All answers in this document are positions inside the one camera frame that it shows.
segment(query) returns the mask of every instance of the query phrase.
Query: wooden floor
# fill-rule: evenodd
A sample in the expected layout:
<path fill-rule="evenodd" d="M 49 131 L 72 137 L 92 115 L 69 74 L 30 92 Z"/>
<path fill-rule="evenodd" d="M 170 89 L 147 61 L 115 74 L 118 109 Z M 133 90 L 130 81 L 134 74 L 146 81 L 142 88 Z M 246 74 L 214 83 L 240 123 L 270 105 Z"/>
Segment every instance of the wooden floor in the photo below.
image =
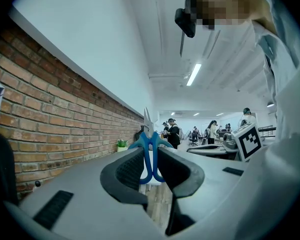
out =
<path fill-rule="evenodd" d="M 148 197 L 146 213 L 164 232 L 168 226 L 172 205 L 172 192 L 167 184 L 164 182 L 159 186 L 141 185 L 139 192 Z"/>

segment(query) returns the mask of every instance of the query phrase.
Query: brick wall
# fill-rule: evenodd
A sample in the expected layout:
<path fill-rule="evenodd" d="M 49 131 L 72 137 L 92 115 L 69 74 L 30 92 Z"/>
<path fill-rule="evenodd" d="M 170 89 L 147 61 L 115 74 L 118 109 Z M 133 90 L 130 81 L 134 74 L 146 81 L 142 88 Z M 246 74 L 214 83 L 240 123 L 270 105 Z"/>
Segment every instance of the brick wall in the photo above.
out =
<path fill-rule="evenodd" d="M 131 144 L 143 122 L 10 20 L 0 34 L 0 83 L 0 133 L 14 151 L 20 199 L 35 180 L 113 153 L 118 139 Z"/>

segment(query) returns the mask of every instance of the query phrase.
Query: ceiling light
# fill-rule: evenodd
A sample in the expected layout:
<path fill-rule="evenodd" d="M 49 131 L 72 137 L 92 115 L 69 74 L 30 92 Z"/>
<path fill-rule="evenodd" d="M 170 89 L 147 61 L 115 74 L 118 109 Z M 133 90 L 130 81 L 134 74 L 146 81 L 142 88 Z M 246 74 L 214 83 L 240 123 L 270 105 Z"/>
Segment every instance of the ceiling light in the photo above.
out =
<path fill-rule="evenodd" d="M 266 106 L 267 108 L 271 108 L 272 106 L 274 106 L 275 104 L 273 102 L 268 102 L 268 105 Z"/>
<path fill-rule="evenodd" d="M 194 69 L 192 71 L 192 74 L 191 74 L 191 76 L 189 78 L 189 81 L 186 84 L 186 86 L 191 86 L 192 85 L 192 82 L 195 80 L 195 78 L 196 78 L 196 76 L 197 76 L 197 74 L 198 74 L 201 66 L 202 66 L 201 64 L 195 64 Z"/>

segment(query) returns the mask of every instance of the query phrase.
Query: man in black jacket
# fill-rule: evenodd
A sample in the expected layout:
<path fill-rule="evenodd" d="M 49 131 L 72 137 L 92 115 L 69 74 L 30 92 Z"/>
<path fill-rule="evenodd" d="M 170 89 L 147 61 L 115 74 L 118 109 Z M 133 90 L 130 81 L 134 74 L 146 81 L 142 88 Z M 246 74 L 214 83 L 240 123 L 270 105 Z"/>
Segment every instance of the man in black jacket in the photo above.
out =
<path fill-rule="evenodd" d="M 171 125 L 170 129 L 167 131 L 168 142 L 177 150 L 178 145 L 180 145 L 179 138 L 179 127 L 175 123 L 176 120 L 169 118 L 168 123 Z"/>

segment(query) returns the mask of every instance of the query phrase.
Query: potted plant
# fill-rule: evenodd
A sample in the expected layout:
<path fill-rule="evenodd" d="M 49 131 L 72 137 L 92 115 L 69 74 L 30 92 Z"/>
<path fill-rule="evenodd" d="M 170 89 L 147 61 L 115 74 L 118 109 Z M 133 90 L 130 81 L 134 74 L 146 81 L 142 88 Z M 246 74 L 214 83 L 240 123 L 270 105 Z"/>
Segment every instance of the potted plant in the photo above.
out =
<path fill-rule="evenodd" d="M 116 142 L 117 152 L 125 151 L 128 149 L 128 141 L 123 139 L 118 139 Z"/>

